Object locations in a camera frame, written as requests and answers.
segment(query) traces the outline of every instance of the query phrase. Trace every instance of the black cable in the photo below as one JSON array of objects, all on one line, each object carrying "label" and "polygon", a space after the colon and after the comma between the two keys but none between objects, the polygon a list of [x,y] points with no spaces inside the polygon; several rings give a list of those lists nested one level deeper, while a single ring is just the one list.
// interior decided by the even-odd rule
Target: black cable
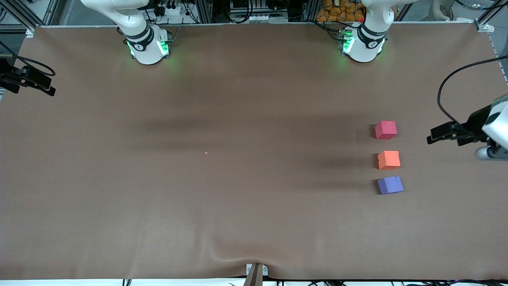
[{"label": "black cable", "polygon": [[196,24],[199,24],[199,21],[197,20],[197,18],[194,16],[194,13],[192,12],[192,9],[190,8],[189,6],[189,3],[187,2],[187,0],[184,0],[182,1],[183,3],[183,6],[185,7],[185,10],[187,12],[189,12],[189,16],[190,18],[196,23]]},{"label": "black cable", "polygon": [[0,16],[2,17],[2,18],[0,19],[0,22],[2,22],[2,21],[5,19],[5,16],[7,16],[7,11],[6,11],[6,10],[4,10],[3,8],[1,8],[1,10],[0,10]]},{"label": "black cable", "polygon": [[230,16],[228,16],[228,9],[224,10],[224,16],[230,23],[241,24],[249,20],[253,12],[254,12],[254,3],[252,2],[252,0],[249,0],[249,2],[247,3],[247,14],[245,15],[245,18],[240,22],[236,22],[235,20],[231,19]]},{"label": "black cable", "polygon": [[325,27],[325,31],[326,33],[328,34],[328,36],[330,36],[330,38],[334,39],[335,41],[339,41],[341,42],[342,40],[340,40],[339,38],[336,38],[332,35],[332,33],[330,32],[330,30],[328,30],[328,28],[326,27],[325,23],[323,22],[323,26]]},{"label": "black cable", "polygon": [[445,108],[441,104],[441,91],[442,91],[443,87],[445,86],[445,83],[450,79],[450,77],[452,77],[454,74],[458,73],[461,70],[464,70],[464,69],[467,69],[467,68],[470,68],[470,67],[473,67],[473,66],[481,65],[481,64],[486,64],[486,63],[490,63],[490,62],[495,62],[495,61],[507,59],[507,58],[508,58],[508,54],[505,55],[505,56],[500,56],[498,58],[492,58],[492,59],[488,59],[488,60],[484,60],[484,61],[475,62],[475,63],[469,64],[469,65],[465,65],[465,66],[463,66],[461,68],[458,68],[458,69],[454,70],[453,72],[451,72],[443,80],[443,82],[439,86],[439,90],[437,91],[437,106],[439,106],[439,109],[441,109],[441,111],[444,113],[444,115],[446,115],[448,118],[450,118],[454,123],[460,124],[451,114],[448,113],[448,111],[445,110]]},{"label": "black cable", "polygon": [[145,12],[146,12],[146,16],[148,17],[148,21],[150,22],[150,24],[155,24],[155,21],[150,17],[150,14],[146,10],[146,8],[145,8]]},{"label": "black cable", "polygon": [[[24,56],[19,56],[18,54],[16,54],[13,50],[11,50],[7,45],[5,45],[2,41],[0,41],[0,45],[2,45],[9,53],[12,54],[12,58],[14,59],[18,59],[20,61],[22,61],[24,64],[26,64],[27,66],[30,66],[32,68],[34,68],[35,70],[39,71],[40,73],[44,74],[44,75],[47,75],[47,76],[54,76],[56,75],[56,72],[50,68],[49,66],[41,63],[41,62],[38,62],[36,60],[32,60],[32,59],[29,59],[29,58],[25,58]],[[34,67],[32,64],[30,63],[34,63],[36,65],[39,65],[45,69],[47,69],[49,72],[45,72],[45,71],[42,71],[36,67]]]},{"label": "black cable", "polygon": [[[321,28],[321,29],[323,29],[323,30],[328,29],[328,30],[329,30],[329,31],[331,31],[331,32],[338,32],[338,31],[339,31],[339,30],[332,29],[332,28],[326,28],[324,25],[321,25],[320,23],[318,23],[317,21],[314,21],[314,20],[307,20],[306,22],[311,22],[311,23],[314,23],[316,26],[320,27],[320,28]],[[344,25],[344,26],[346,26],[346,27],[357,28],[357,27],[353,27],[353,26],[351,26],[351,25],[349,25],[349,24],[346,24],[346,23],[344,23],[344,22],[337,22],[337,23],[342,24],[342,25]]]},{"label": "black cable", "polygon": [[508,5],[508,2],[504,3],[504,4],[501,4],[501,5],[497,5],[497,6],[494,6],[494,7],[485,7],[483,8],[482,10],[492,10],[492,9],[497,9],[497,8],[501,8],[501,7],[504,7]]},{"label": "black cable", "polygon": [[[445,284],[447,284],[447,285],[453,285],[453,284],[457,284],[457,283],[476,283],[476,284],[482,284],[482,285],[486,285],[486,286],[495,286],[495,284],[490,283],[490,282],[480,281],[480,280],[473,280],[473,279],[456,280],[456,281],[453,281],[453,282],[450,282],[450,283],[448,283],[448,282],[441,283],[441,282],[438,282],[438,281],[433,281],[432,283],[434,285],[436,285],[436,286],[443,286]],[[422,286],[422,285],[421,284],[407,284],[406,286]]]}]

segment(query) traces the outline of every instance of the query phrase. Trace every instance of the power strip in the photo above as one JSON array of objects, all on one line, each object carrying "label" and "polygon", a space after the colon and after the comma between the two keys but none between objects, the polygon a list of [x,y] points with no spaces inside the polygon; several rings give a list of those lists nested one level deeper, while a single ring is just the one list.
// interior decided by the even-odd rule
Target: power strip
[{"label": "power strip", "polygon": [[175,9],[166,8],[165,16],[180,16],[182,12],[182,6],[177,5]]}]

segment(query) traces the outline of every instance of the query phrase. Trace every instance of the purple cube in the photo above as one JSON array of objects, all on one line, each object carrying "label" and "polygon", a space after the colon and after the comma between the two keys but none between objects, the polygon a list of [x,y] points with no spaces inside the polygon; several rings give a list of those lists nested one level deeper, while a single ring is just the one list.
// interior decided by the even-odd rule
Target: purple cube
[{"label": "purple cube", "polygon": [[393,194],[404,190],[399,176],[382,178],[378,180],[377,184],[379,185],[381,194]]}]

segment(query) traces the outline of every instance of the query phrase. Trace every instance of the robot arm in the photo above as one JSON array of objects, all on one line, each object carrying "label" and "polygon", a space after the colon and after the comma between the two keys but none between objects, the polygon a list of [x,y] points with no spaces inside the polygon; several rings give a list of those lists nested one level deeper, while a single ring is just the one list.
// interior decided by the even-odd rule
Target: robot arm
[{"label": "robot arm", "polygon": [[473,112],[466,123],[448,122],[432,128],[427,143],[441,140],[457,140],[459,146],[485,142],[475,155],[480,160],[508,161],[508,94],[491,105]]},{"label": "robot arm", "polygon": [[148,24],[137,8],[149,0],[81,0],[90,9],[110,18],[118,25],[131,54],[140,63],[152,65],[169,56],[171,34],[154,24]]},{"label": "robot arm", "polygon": [[405,5],[417,0],[362,0],[367,8],[365,20],[362,23],[347,27],[349,30],[349,45],[344,47],[343,53],[351,59],[366,63],[373,60],[381,52],[385,43],[385,36],[395,19],[392,6]]}]

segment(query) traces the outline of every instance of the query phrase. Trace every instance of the table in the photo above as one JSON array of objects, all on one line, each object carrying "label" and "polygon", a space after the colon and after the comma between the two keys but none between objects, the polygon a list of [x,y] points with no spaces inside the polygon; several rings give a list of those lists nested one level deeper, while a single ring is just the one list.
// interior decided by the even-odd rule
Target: table
[{"label": "table", "polygon": [[[142,66],[114,28],[38,28],[54,98],[0,103],[0,278],[508,278],[505,162],[427,145],[436,91],[494,57],[473,24],[396,24],[359,64],[311,24],[183,27]],[[443,90],[459,120],[498,63]],[[399,134],[372,128],[395,120]],[[398,150],[402,167],[375,168]],[[400,176],[405,191],[379,195]]]}]

